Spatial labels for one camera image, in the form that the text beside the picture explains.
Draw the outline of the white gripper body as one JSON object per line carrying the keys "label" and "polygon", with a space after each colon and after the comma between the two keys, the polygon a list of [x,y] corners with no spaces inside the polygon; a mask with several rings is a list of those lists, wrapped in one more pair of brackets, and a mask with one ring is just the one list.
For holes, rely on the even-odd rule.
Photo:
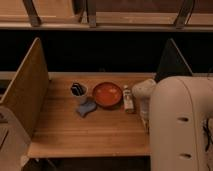
{"label": "white gripper body", "polygon": [[149,100],[142,99],[140,103],[140,116],[146,129],[149,128]]}

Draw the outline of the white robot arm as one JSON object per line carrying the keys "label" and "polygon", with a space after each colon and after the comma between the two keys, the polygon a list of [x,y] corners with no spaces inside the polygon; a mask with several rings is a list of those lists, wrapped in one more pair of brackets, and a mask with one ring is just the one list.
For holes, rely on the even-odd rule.
{"label": "white robot arm", "polygon": [[151,171],[213,171],[213,77],[147,79],[132,91],[149,129]]}

